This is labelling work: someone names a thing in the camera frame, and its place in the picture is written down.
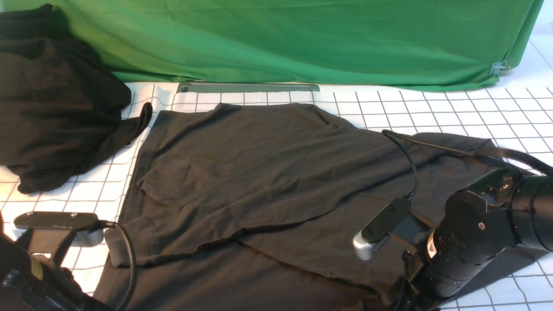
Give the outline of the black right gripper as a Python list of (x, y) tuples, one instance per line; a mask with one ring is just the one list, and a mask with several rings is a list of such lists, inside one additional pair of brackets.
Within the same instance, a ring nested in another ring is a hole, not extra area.
[(395, 311), (433, 311), (448, 303), (500, 252), (503, 241), (463, 237), (438, 225), (402, 254), (404, 276), (398, 283)]

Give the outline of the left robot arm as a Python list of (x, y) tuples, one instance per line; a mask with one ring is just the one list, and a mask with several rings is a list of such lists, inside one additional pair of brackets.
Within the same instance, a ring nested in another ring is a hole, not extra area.
[(93, 213), (30, 211), (17, 216), (15, 240), (1, 235), (1, 303), (9, 311), (108, 311), (63, 267), (69, 248), (103, 239)]

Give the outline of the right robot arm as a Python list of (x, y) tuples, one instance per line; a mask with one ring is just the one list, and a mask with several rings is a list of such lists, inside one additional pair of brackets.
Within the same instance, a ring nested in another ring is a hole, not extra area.
[(552, 177), (496, 169), (453, 193), (445, 216), (405, 256), (395, 311), (452, 300), (508, 248), (552, 252)]

